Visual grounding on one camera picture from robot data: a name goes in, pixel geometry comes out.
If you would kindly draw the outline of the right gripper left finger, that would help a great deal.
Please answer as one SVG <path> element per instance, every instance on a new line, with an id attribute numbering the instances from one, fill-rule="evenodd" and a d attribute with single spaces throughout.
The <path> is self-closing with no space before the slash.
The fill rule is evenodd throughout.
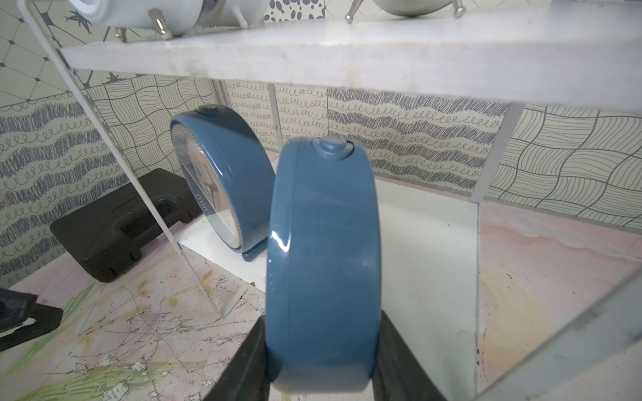
<path id="1" fill-rule="evenodd" d="M 265 316 L 260 316 L 215 382 L 204 401 L 269 400 L 270 379 L 265 340 Z"/>

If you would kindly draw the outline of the white twin-bell alarm clock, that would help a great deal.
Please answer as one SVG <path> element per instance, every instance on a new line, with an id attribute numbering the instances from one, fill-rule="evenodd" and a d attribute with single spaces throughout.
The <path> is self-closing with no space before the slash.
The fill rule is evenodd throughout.
<path id="1" fill-rule="evenodd" d="M 126 40 L 129 28 L 151 29 L 164 40 L 195 28 L 248 28 L 260 23 L 267 0 L 70 0 L 90 23 L 110 26 Z"/>
<path id="2" fill-rule="evenodd" d="M 461 0 L 374 0 L 374 4 L 386 13 L 406 18 L 428 15 L 448 5 L 452 6 L 455 18 L 466 13 Z"/>

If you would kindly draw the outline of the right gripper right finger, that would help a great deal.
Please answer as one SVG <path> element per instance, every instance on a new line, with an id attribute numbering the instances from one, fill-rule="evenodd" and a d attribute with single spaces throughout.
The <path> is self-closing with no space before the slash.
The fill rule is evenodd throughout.
<path id="1" fill-rule="evenodd" d="M 446 401 L 385 312 L 372 376 L 374 400 Z"/>

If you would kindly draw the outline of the blue round alarm clock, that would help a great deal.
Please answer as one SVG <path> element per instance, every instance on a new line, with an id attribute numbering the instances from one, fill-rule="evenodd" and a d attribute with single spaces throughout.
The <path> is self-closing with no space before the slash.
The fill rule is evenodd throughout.
<path id="1" fill-rule="evenodd" d="M 289 394 L 362 391 L 381 330 L 381 229 L 368 155 L 295 138 L 279 159 L 267 243 L 267 372 Z"/>
<path id="2" fill-rule="evenodd" d="M 172 145 L 207 221 L 246 262 L 267 248 L 275 173 L 249 124 L 233 109 L 202 105 L 175 115 Z"/>

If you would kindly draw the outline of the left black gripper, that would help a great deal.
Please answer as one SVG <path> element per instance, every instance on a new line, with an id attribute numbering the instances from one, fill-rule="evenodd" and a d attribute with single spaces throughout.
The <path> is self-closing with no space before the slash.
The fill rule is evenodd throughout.
<path id="1" fill-rule="evenodd" d="M 1 352 L 57 329 L 64 311 L 38 303 L 36 294 L 1 289 Z"/>

